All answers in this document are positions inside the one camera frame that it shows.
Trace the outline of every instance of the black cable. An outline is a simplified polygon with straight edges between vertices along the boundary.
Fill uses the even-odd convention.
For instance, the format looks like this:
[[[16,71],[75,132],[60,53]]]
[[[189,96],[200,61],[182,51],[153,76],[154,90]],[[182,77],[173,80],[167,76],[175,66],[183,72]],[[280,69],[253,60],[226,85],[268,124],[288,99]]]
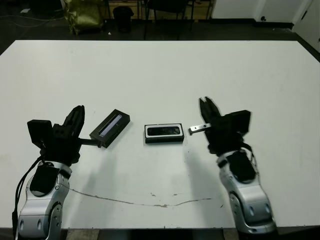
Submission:
[[[17,226],[18,226],[18,203],[19,203],[20,194],[21,194],[24,182],[25,182],[28,174],[31,172],[31,170],[34,169],[35,166],[40,161],[43,161],[43,158],[44,158],[43,156],[40,156],[35,160],[35,162],[31,165],[29,170],[23,175],[23,177],[21,178],[21,180],[18,183],[18,186],[16,187],[15,199],[14,199],[14,210],[12,212],[12,233],[13,233],[14,239],[16,238],[16,233],[17,233],[16,231],[17,231]]]

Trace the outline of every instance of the chair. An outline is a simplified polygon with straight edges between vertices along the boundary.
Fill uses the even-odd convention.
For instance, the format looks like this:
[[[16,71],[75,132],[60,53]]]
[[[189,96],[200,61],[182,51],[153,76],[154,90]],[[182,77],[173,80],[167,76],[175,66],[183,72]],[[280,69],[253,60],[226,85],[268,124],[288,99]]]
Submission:
[[[146,39],[147,36],[147,26],[149,20],[149,12],[150,9],[154,12],[154,20],[157,21],[157,13],[156,11],[163,11],[168,13],[175,13],[176,20],[178,20],[178,14],[182,13],[182,24],[184,23],[186,7],[189,0],[144,0],[145,5],[145,27],[144,27],[144,35],[143,39]],[[191,24],[193,21],[193,12],[194,12],[194,0],[192,0],[192,10],[191,10]],[[177,39],[179,40],[180,31],[178,31]]]

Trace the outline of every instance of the chair leg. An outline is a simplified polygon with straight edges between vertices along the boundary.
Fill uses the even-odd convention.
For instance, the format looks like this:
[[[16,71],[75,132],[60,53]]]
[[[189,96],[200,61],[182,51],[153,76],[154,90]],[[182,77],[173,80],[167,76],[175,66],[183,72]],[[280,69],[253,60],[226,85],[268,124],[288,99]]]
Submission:
[[[139,20],[139,17],[140,17],[140,12],[139,12],[139,0],[136,1],[136,9],[138,11],[138,20]]]
[[[186,13],[186,8],[184,8],[183,12],[182,12],[181,27],[179,28],[177,40],[179,40],[179,38],[180,38],[181,29],[182,29],[182,27],[184,26],[184,23],[185,23],[185,13]]]
[[[145,6],[145,26],[144,26],[143,40],[146,40],[149,12],[150,12],[150,9],[147,6]]]
[[[209,1],[209,6],[208,6],[208,9],[207,9],[207,11],[206,11],[205,20],[208,20],[209,10],[210,10],[210,7],[211,7],[211,1],[212,1],[212,0]]]
[[[155,9],[153,9],[153,13],[154,13],[154,23],[156,24],[157,23],[157,13],[156,13]]]
[[[111,19],[109,0],[105,1],[105,5],[106,5],[106,8],[108,8],[109,19]]]
[[[195,0],[192,0],[192,7],[191,7],[191,23],[190,23],[190,31],[192,30],[192,23],[194,21],[194,9],[195,9]]]

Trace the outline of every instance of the black box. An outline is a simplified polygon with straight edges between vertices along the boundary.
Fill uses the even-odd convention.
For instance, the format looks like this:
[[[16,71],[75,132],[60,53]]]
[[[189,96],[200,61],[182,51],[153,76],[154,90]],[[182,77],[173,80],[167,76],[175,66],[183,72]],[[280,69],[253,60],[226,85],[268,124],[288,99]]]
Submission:
[[[185,139],[181,123],[144,125],[146,144],[180,142]]]
[[[90,133],[90,137],[100,141],[101,145],[107,148],[129,122],[130,116],[128,114],[115,109]]]

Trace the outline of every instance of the cable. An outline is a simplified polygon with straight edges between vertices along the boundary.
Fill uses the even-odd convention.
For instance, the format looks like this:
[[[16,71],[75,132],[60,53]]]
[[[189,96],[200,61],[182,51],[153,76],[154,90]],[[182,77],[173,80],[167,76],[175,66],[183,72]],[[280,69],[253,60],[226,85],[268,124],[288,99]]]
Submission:
[[[61,20],[61,19],[64,19],[64,17],[60,17],[60,18],[53,18],[53,19],[50,19],[50,20],[46,20],[38,25],[31,25],[31,26],[26,26],[26,25],[20,25],[18,23],[15,23],[14,21],[10,21],[10,20],[0,20],[0,22],[8,22],[8,23],[12,23],[14,25],[17,25],[18,27],[21,27],[21,28],[35,28],[35,27],[39,27],[47,22],[50,22],[50,21],[53,21],[53,20]]]
[[[5,15],[5,16],[0,16],[0,19],[1,18],[11,18],[11,17],[18,17],[18,18],[23,18],[23,19],[31,19],[31,20],[36,20],[36,21],[51,21],[51,20],[57,20],[57,19],[60,19],[60,18],[56,18],[56,19],[41,19],[41,18],[34,18],[34,17],[28,17],[28,16],[20,16],[20,15]]]
[[[15,190],[15,199],[14,199],[14,210],[12,212],[12,233],[13,233],[13,237],[14,239],[16,238],[16,231],[17,231],[17,226],[18,226],[18,203],[19,203],[19,199],[20,199],[20,194],[24,185],[24,182],[26,180],[26,177],[28,176],[28,174],[31,172],[31,170],[40,162],[42,161],[44,158],[44,156],[40,156],[38,157],[35,162],[31,165],[31,167],[29,168],[29,170],[23,175],[23,177],[21,178],[21,180],[18,183],[18,186],[16,187]]]

